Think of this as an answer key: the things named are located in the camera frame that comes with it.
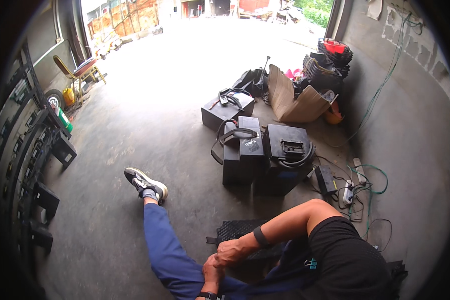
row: gray sock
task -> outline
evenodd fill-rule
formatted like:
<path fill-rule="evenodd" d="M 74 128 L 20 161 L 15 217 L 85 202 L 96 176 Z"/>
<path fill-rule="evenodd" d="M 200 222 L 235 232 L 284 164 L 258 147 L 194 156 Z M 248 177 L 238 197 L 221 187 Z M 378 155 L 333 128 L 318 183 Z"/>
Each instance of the gray sock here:
<path fill-rule="evenodd" d="M 157 195 L 155 194 L 155 191 L 153 189 L 144 189 L 142 192 L 142 196 L 142 198 L 150 197 L 151 199 L 155 199 L 156 201 L 158 201 Z"/>

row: white power strip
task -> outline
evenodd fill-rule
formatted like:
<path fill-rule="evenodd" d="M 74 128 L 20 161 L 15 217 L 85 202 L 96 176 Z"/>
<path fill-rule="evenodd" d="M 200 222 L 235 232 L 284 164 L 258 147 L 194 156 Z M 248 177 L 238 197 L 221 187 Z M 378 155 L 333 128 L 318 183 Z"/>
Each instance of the white power strip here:
<path fill-rule="evenodd" d="M 351 180 L 347 180 L 345 183 L 345 189 L 343 192 L 343 203 L 345 204 L 352 204 L 352 199 L 353 199 L 353 190 L 348 189 L 349 186 L 353 186 L 353 183 Z"/>

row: cardboard box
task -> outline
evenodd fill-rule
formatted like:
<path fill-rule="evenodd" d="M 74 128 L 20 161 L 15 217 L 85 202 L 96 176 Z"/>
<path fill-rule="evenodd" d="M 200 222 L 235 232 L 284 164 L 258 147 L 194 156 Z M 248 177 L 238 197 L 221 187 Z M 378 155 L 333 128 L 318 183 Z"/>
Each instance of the cardboard box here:
<path fill-rule="evenodd" d="M 284 73 L 270 64 L 268 76 L 268 99 L 275 116 L 280 122 L 307 123 L 318 119 L 335 98 L 328 102 L 311 85 L 294 99 L 293 84 Z"/>

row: red chair cushion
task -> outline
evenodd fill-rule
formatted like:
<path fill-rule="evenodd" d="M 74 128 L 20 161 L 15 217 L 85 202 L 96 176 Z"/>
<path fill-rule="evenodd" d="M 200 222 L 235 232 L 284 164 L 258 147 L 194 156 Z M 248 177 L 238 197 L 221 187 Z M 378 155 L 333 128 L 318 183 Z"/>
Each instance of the red chair cushion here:
<path fill-rule="evenodd" d="M 73 70 L 73 76 L 81 76 L 86 70 L 88 70 L 91 66 L 93 66 L 97 62 L 97 59 L 95 57 L 90 57 L 86 61 L 84 61 L 82 64 L 78 66 L 77 69 Z"/>

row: black plastic bag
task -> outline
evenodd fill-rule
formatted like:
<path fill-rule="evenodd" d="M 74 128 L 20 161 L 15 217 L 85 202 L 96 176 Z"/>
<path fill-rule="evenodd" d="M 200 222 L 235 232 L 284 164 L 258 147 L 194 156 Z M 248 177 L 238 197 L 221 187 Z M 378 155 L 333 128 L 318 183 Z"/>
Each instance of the black plastic bag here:
<path fill-rule="evenodd" d="M 262 68 L 249 69 L 232 85 L 232 87 L 240 87 L 252 95 L 252 97 L 262 97 L 268 92 L 268 74 Z"/>

